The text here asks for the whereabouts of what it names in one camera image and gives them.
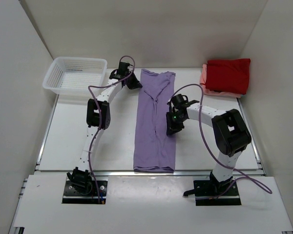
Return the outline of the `purple t shirt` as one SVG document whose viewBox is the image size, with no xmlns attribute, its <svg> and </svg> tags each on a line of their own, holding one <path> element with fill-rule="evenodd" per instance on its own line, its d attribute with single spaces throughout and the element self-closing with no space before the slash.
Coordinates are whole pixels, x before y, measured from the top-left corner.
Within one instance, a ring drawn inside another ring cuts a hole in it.
<svg viewBox="0 0 293 234">
<path fill-rule="evenodd" d="M 175 73 L 141 70 L 136 116 L 133 170 L 173 173 L 176 139 L 167 136 L 167 102 L 174 93 Z"/>
</svg>

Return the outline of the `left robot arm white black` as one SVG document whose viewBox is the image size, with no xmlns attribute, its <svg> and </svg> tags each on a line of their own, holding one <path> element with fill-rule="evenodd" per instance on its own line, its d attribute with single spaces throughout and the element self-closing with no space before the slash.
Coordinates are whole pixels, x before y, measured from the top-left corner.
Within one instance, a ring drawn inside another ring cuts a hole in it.
<svg viewBox="0 0 293 234">
<path fill-rule="evenodd" d="M 67 173 L 71 187 L 82 196 L 93 193 L 96 193 L 97 196 L 100 195 L 100 186 L 94 175 L 91 159 L 95 154 L 100 138 L 110 125 L 110 104 L 112 100 L 125 86 L 130 90 L 142 88 L 134 70 L 135 62 L 119 61 L 118 68 L 110 73 L 108 83 L 105 86 L 88 86 L 92 98 L 87 102 L 86 140 L 78 166 L 71 173 Z"/>
</svg>

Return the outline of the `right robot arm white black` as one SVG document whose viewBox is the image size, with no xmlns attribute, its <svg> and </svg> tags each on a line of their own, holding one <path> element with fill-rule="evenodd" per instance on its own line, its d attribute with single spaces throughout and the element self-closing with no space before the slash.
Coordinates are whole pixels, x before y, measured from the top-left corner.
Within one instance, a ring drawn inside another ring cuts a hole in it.
<svg viewBox="0 0 293 234">
<path fill-rule="evenodd" d="M 219 154 L 213 157 L 216 165 L 203 188 L 216 196 L 224 194 L 233 182 L 233 170 L 239 156 L 251 143 L 251 135 L 240 112 L 236 109 L 224 111 L 204 106 L 197 100 L 189 101 L 182 94 L 173 96 L 167 105 L 167 136 L 183 130 L 184 122 L 188 119 L 199 122 L 202 135 L 202 124 L 213 129 Z"/>
</svg>

